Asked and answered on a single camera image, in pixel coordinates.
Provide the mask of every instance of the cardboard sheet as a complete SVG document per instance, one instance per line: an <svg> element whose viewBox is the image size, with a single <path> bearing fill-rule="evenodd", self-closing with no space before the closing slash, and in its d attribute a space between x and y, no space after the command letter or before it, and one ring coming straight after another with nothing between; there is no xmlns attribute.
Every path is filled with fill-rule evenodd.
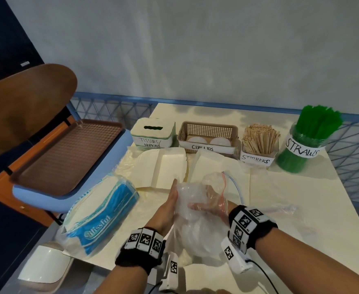
<svg viewBox="0 0 359 294"><path fill-rule="evenodd" d="M227 180L226 199L236 204L241 204L238 196L239 191L244 204L249 205L250 168L238 160L212 153L208 150L199 150L189 166L188 182L201 182L206 175L221 173L222 171L235 181L234 183L230 179Z"/></svg>
<svg viewBox="0 0 359 294"><path fill-rule="evenodd" d="M153 149L137 159L129 180L136 188L170 189L176 178L183 182L187 170L185 149L180 147Z"/></svg>

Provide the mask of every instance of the straws label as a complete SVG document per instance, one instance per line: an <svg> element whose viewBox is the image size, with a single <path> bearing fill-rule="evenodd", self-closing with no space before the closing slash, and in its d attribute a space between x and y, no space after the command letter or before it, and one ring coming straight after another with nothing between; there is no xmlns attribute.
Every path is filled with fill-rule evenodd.
<svg viewBox="0 0 359 294"><path fill-rule="evenodd" d="M172 136L168 139L159 139L159 138L151 138L151 137L137 137L132 136L134 144L142 145L144 147L152 147L152 148L166 148L171 147L173 142Z"/></svg>
<svg viewBox="0 0 359 294"><path fill-rule="evenodd" d="M306 145L296 142L289 133L286 137L286 148L298 157L311 159L317 157L325 147L307 147Z"/></svg>
<svg viewBox="0 0 359 294"><path fill-rule="evenodd" d="M209 150L210 152L216 152L221 154L234 154L234 150L235 150L235 147L224 147L221 145L203 144L203 143L188 142L181 140L178 140L178 142L180 143L179 145L181 147L190 150L206 149Z"/></svg>
<svg viewBox="0 0 359 294"><path fill-rule="evenodd" d="M275 157L270 158L270 157L252 155L252 154L245 153L242 150L241 150L241 154L240 154L240 161L245 162L245 163L260 165L260 166L269 167L269 166L271 166L272 162L274 162L274 160L275 160Z"/></svg>

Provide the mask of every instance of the forearm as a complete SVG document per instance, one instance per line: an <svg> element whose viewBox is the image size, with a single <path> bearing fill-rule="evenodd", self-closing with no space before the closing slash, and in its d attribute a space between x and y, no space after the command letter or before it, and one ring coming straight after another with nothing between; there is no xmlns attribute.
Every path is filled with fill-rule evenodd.
<svg viewBox="0 0 359 294"><path fill-rule="evenodd" d="M294 294L357 294L359 275L273 228L256 241L256 251Z"/></svg>
<svg viewBox="0 0 359 294"><path fill-rule="evenodd" d="M95 294L143 294L147 273L141 267L116 266L94 292Z"/></svg>

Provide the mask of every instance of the right hand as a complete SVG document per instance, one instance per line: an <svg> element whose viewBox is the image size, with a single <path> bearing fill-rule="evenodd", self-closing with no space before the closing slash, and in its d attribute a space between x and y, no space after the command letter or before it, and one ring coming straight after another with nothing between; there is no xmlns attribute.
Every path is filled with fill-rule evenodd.
<svg viewBox="0 0 359 294"><path fill-rule="evenodd" d="M189 203L188 207L193 210L201 210L218 216L229 226L229 212L233 209L232 205L234 203L228 201L222 194L215 192L210 185L206 185L205 190L207 203L193 202Z"/></svg>

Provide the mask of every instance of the table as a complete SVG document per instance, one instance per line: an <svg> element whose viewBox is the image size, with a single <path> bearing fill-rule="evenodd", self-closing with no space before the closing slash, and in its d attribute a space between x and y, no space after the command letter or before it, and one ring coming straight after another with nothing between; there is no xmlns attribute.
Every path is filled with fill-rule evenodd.
<svg viewBox="0 0 359 294"><path fill-rule="evenodd" d="M177 133L183 121L236 125L240 135L252 123L271 124L282 134L283 143L290 126L298 119L295 114L234 110L225 108L194 107L186 105L158 104L153 118L174 118ZM119 164L119 169L126 166ZM349 199L329 157L325 151L310 161L311 167L300 174L289 174L272 165L268 175L277 185L277 192L288 202L300 207L302 217L313 229L316 238L310 245L341 262L359 274L359 217ZM262 175L251 174L251 204L262 201L264 180ZM165 201L167 193L141 192L141 198L133 208L118 233L143 226L154 211ZM114 236L101 252L85 260L112 269L116 252L124 239ZM227 264L220 267L192 264L185 268L187 290L208 287L224 288L236 293L274 293L267 279L257 272L233 276ZM280 293L290 293L277 277L271 277Z"/></svg>

